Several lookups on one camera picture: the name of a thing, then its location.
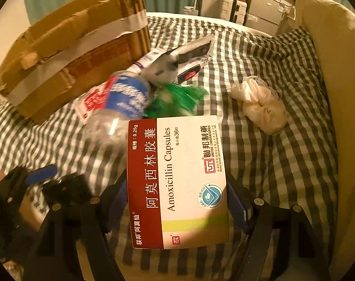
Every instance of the white tape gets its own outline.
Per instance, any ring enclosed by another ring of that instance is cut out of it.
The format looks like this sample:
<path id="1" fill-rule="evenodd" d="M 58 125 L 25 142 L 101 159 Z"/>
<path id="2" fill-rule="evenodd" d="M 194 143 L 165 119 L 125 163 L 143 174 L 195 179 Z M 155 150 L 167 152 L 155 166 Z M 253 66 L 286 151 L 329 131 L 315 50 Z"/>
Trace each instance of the white tape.
<path id="1" fill-rule="evenodd" d="M 7 96 L 8 101 L 13 106 L 18 106 L 33 91 L 75 59 L 111 40 L 127 33 L 139 31 L 146 26 L 147 17 L 145 10 L 101 26 L 82 37 L 76 45 L 50 57 L 46 62 L 38 65 L 34 71 L 20 81 L 9 93 Z"/>

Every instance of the clear plastic bottle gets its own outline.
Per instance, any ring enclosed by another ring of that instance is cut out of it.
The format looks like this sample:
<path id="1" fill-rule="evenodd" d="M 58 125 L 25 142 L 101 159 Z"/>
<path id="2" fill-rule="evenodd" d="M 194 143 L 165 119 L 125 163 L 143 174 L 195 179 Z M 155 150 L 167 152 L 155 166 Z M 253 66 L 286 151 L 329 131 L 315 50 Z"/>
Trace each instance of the clear plastic bottle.
<path id="1" fill-rule="evenodd" d="M 128 71 L 111 75 L 85 129 L 85 138 L 126 146 L 129 120 L 141 119 L 150 99 L 146 79 Z"/>

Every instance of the cardboard box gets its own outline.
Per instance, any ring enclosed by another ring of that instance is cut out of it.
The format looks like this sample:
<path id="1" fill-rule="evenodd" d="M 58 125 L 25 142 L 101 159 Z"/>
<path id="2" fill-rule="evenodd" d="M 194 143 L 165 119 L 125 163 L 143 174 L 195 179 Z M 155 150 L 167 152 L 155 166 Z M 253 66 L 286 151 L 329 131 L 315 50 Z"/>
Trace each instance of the cardboard box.
<path id="1" fill-rule="evenodd" d="M 127 188 L 134 248 L 227 242 L 226 174 L 216 115 L 130 121 Z"/>
<path id="2" fill-rule="evenodd" d="M 74 0 L 18 37 L 0 67 L 0 94 L 42 123 L 149 50 L 144 0 Z"/>

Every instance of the bed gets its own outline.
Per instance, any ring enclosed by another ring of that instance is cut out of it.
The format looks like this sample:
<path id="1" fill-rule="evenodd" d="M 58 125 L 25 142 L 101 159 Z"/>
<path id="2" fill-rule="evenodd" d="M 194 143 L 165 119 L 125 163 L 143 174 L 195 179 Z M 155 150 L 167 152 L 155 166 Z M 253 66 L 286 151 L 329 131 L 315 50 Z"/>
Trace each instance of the bed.
<path id="1" fill-rule="evenodd" d="M 188 84 L 209 93 L 198 115 L 217 115 L 226 172 L 255 197 L 274 206 L 304 208 L 327 260 L 331 259 L 336 227 L 337 150 L 325 82 L 313 40 L 302 27 L 270 37 L 234 23 L 193 16 L 149 13 L 152 47 L 174 48 L 214 33 L 212 61 Z M 288 113 L 277 136 L 259 130 L 241 111 L 229 89 L 235 81 L 256 75 L 272 87 Z M 84 174 L 93 193 L 100 195 L 125 168 L 124 153 L 85 141 L 72 103 L 42 125 L 23 119 L 8 103 L 0 109 L 0 177 L 17 165 L 37 169 L 57 164 L 58 176 Z M 40 187 L 28 191 L 43 219 L 47 206 Z M 244 250 L 246 236 L 230 228 L 225 244 L 189 250 L 132 248 L 127 210 L 119 232 L 109 237 L 110 248 L 126 280 L 229 278 Z M 264 267 L 270 273 L 271 251 Z"/>

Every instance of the crumpled beige fabric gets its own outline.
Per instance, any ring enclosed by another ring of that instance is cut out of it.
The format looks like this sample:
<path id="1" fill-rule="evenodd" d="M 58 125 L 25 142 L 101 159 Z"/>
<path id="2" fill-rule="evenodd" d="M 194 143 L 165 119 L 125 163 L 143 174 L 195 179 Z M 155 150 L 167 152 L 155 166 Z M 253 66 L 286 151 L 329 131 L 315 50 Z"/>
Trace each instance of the crumpled beige fabric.
<path id="1" fill-rule="evenodd" d="M 231 87 L 232 98 L 243 102 L 243 113 L 267 134 L 279 134 L 287 123 L 283 102 L 257 76 L 249 76 Z"/>

